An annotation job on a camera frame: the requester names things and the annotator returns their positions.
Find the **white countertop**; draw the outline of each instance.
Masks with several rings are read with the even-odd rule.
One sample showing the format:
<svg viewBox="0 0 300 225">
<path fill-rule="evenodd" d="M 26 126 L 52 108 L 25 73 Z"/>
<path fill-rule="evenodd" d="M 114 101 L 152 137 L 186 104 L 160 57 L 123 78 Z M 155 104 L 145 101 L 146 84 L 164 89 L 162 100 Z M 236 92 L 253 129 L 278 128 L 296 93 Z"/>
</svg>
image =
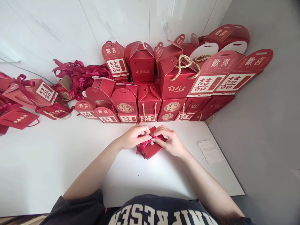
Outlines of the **white countertop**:
<svg viewBox="0 0 300 225">
<path fill-rule="evenodd" d="M 53 121 L 40 116 L 40 124 L 24 130 L 9 128 L 0 137 L 0 217 L 49 213 L 76 177 L 115 138 L 132 124 L 103 124 L 76 116 Z M 244 192 L 213 135 L 203 122 L 148 123 L 166 125 L 229 195 Z M 222 162 L 208 164 L 197 142 L 211 140 Z M 105 207 L 123 205 L 140 194 L 196 199 L 188 178 L 176 158 L 161 150 L 150 160 L 122 150 L 102 187 Z"/>
</svg>

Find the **white paper note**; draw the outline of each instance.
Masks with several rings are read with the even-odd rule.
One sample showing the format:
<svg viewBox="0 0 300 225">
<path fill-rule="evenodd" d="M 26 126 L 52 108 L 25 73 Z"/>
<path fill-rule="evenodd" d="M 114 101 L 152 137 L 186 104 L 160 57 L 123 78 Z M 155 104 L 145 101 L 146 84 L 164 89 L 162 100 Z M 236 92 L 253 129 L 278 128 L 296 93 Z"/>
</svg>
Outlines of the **white paper note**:
<svg viewBox="0 0 300 225">
<path fill-rule="evenodd" d="M 208 164 L 223 161 L 223 158 L 210 140 L 197 142 Z"/>
</svg>

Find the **black t-shirt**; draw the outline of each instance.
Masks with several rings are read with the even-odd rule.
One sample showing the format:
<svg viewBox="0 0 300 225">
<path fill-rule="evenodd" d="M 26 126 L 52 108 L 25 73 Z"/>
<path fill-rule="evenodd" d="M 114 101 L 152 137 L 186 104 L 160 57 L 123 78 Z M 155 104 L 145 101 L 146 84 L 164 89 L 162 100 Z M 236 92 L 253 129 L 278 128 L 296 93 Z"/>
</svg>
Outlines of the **black t-shirt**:
<svg viewBox="0 0 300 225">
<path fill-rule="evenodd" d="M 254 225 L 249 218 L 217 223 L 199 202 L 173 197 L 141 195 L 122 207 L 105 209 L 102 191 L 73 200 L 59 197 L 41 225 Z"/>
</svg>

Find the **hand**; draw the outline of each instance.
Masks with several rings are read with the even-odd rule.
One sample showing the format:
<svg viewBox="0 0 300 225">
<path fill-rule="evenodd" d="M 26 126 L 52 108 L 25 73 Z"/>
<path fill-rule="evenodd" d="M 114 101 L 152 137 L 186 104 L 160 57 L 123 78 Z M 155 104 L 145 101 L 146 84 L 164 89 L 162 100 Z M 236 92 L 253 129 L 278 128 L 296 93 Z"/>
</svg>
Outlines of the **hand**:
<svg viewBox="0 0 300 225">
<path fill-rule="evenodd" d="M 184 155 L 186 155 L 186 153 L 188 153 L 188 150 L 183 146 L 175 131 L 170 130 L 165 125 L 162 125 L 159 126 L 153 133 L 153 135 L 155 136 L 158 136 L 160 134 L 168 137 L 166 142 L 155 138 L 151 139 L 151 141 L 159 144 L 172 155 L 177 157 L 183 157 Z"/>
<path fill-rule="evenodd" d="M 141 126 L 142 122 L 126 131 L 122 136 L 114 140 L 114 144 L 121 149 L 130 149 L 138 144 L 151 139 L 150 130 L 147 125 Z"/>
</svg>

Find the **marble wall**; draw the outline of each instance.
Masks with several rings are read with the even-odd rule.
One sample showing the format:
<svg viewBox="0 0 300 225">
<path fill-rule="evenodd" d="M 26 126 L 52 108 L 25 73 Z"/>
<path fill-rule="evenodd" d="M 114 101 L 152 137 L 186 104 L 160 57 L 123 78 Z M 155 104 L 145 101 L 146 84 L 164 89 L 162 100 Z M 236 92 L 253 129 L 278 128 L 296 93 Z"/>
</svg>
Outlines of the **marble wall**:
<svg viewBox="0 0 300 225">
<path fill-rule="evenodd" d="M 221 23 L 231 0 L 0 0 L 0 57 L 6 46 L 15 65 L 56 82 L 52 59 L 103 64 L 107 41 L 133 41 L 152 48 L 184 33 L 209 34 Z M 0 60 L 0 71 L 16 77 L 29 72 Z"/>
</svg>

